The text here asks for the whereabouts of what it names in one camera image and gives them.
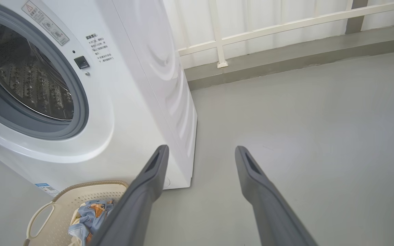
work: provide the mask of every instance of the stainless steel drum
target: stainless steel drum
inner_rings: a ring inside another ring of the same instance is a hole
[[[36,46],[1,24],[0,86],[41,115],[72,120],[74,104],[60,73]]]

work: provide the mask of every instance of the clothes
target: clothes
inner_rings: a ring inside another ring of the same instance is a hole
[[[68,229],[68,234],[73,236],[69,246],[87,246],[113,208],[113,200],[91,200],[80,205]]]

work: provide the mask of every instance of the sticker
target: sticker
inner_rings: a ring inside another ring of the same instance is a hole
[[[94,33],[86,36],[86,40],[99,63],[114,59],[104,38]]]
[[[47,192],[49,195],[52,197],[56,197],[57,194],[60,192],[57,191],[55,188],[51,187],[49,184],[43,183],[43,184],[35,184],[37,187],[42,189],[43,191]]]
[[[69,38],[62,30],[31,1],[28,1],[22,7],[22,10],[39,23],[60,45],[64,45],[69,41]]]

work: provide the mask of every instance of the basket handle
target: basket handle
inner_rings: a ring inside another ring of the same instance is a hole
[[[33,217],[31,217],[31,220],[27,226],[27,239],[28,240],[31,240],[31,239],[37,237],[39,235],[39,233],[42,231],[43,227],[45,226],[45,224],[47,224],[48,220],[50,219],[51,215],[54,212],[54,209],[55,209],[54,204],[55,204],[55,202],[51,201],[51,202],[43,205],[39,210],[36,211],[36,213],[33,215]],[[49,206],[53,206],[53,210],[51,210],[50,215],[48,215],[48,218],[45,220],[45,222],[43,223],[42,227],[39,229],[37,234],[35,236],[32,236],[31,235],[31,227],[33,226],[34,221],[39,216],[39,214],[41,214]]]

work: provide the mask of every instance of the front-loading washing machine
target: front-loading washing machine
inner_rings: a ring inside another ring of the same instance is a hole
[[[0,0],[0,160],[28,181],[132,181],[167,144],[189,187],[196,128],[161,0]]]

